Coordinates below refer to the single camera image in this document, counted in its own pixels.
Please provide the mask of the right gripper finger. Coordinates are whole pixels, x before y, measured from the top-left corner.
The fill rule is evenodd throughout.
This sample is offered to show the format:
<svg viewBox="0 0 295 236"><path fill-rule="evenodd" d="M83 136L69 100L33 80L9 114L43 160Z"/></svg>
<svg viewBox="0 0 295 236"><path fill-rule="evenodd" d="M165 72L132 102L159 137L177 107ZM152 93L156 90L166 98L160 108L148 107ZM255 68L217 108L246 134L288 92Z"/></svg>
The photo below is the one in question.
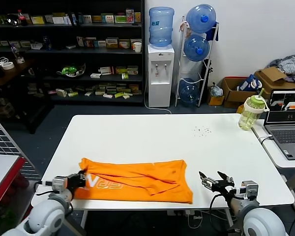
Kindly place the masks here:
<svg viewBox="0 0 295 236"><path fill-rule="evenodd" d="M225 173L222 173L220 171L218 171L217 173L222 178L222 180L225 184L234 184L234 180L232 177L229 177L228 175L226 175Z"/></svg>
<svg viewBox="0 0 295 236"><path fill-rule="evenodd" d="M210 177L207 177L204 173L199 171L200 179L202 182L202 185L204 187L212 187L213 179Z"/></svg>

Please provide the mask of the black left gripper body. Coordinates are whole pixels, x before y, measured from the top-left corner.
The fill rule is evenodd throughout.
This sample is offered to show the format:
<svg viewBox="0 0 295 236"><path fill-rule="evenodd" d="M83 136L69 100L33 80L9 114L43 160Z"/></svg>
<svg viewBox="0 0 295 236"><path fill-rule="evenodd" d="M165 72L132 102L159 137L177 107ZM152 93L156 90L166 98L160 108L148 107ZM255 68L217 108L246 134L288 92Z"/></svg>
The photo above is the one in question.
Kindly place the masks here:
<svg viewBox="0 0 295 236"><path fill-rule="evenodd" d="M85 186L85 174L72 174L68 176L68 189L83 188Z"/></svg>

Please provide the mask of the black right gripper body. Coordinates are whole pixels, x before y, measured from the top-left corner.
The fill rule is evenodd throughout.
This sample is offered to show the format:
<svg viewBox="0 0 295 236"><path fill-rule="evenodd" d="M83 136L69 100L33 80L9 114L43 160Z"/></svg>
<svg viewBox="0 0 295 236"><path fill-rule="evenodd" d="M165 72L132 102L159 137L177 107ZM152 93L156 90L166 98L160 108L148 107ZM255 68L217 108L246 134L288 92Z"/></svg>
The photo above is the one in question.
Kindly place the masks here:
<svg viewBox="0 0 295 236"><path fill-rule="evenodd" d="M224 197L233 197L236 193L234 186L235 184L233 182L216 181L212 184L211 190L212 192L219 192Z"/></svg>

